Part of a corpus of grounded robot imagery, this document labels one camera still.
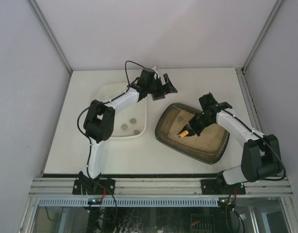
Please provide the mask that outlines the yellow plastic litter scoop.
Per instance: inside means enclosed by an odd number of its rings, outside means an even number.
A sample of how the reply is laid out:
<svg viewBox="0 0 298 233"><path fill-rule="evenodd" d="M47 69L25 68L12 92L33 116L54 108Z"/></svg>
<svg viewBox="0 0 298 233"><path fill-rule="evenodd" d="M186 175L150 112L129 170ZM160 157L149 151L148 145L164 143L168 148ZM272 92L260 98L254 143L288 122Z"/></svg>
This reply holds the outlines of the yellow plastic litter scoop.
<svg viewBox="0 0 298 233"><path fill-rule="evenodd" d="M187 135L189 135L189 131L188 130L185 130L185 131L182 131L181 133L178 133L178 137L179 138L186 137Z"/></svg>

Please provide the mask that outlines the dark translucent litter box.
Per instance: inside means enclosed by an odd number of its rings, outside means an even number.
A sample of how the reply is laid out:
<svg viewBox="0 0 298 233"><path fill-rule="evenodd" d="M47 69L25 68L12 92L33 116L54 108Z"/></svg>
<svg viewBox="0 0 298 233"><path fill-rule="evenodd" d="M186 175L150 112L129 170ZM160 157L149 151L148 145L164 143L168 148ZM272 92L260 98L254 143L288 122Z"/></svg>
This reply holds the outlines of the dark translucent litter box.
<svg viewBox="0 0 298 233"><path fill-rule="evenodd" d="M162 113L155 128L155 137L162 144L206 164L215 164L223 156L230 138L227 130L217 124L205 128L200 136L179 138L177 133L201 111L183 103L173 103Z"/></svg>

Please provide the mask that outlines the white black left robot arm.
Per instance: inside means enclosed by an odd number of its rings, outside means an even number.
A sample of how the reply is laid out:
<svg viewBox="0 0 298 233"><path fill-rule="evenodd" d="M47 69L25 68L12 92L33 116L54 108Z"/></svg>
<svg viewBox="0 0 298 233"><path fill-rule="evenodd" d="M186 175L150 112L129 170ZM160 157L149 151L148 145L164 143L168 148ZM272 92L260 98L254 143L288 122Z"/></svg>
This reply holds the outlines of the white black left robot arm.
<svg viewBox="0 0 298 233"><path fill-rule="evenodd" d="M162 83L155 69L145 67L139 77L128 82L127 89L121 94L106 102L94 100L79 114L77 128L89 141L89 155L78 177L87 189L93 190L99 186L96 178L101 174L100 151L104 142L113 134L116 114L140 102L147 95L151 95L153 100L161 100L167 94L178 92L168 74L163 74L163 78L165 83Z"/></svg>

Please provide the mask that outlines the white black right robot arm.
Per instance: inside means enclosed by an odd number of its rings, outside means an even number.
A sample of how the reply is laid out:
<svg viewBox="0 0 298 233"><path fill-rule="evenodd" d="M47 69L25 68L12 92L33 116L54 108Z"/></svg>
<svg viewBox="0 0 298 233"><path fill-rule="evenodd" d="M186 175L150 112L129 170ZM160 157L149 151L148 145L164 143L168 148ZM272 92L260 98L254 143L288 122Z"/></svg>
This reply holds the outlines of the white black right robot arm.
<svg viewBox="0 0 298 233"><path fill-rule="evenodd" d="M178 137L200 136L213 124L224 128L242 147L241 164L218 173L216 183L220 187L259 180L275 181L275 176L286 177L286 168L281 160L280 145L273 134L264 134L240 120L232 106L218 102L212 93L199 98L202 112L194 114L178 132Z"/></svg>

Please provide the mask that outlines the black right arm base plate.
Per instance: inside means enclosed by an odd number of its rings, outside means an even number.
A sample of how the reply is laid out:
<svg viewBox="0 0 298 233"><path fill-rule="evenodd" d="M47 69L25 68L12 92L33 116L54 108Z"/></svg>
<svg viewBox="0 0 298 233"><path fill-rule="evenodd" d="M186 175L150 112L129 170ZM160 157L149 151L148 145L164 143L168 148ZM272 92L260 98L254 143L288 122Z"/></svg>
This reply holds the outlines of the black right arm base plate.
<svg viewBox="0 0 298 233"><path fill-rule="evenodd" d="M241 183L232 185L218 184L214 179L202 179L200 181L201 190L203 195L245 195L246 190Z"/></svg>

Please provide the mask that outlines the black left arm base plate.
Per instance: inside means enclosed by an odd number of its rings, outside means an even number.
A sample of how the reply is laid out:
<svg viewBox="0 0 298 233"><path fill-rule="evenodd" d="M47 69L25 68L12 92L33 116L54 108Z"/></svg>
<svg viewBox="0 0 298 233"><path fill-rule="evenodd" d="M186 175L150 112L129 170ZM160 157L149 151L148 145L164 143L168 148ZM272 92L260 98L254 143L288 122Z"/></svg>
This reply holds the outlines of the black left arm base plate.
<svg viewBox="0 0 298 233"><path fill-rule="evenodd" d="M94 181L82 181L76 179L73 184L72 194L111 195L115 192L116 181L113 179L97 179Z"/></svg>

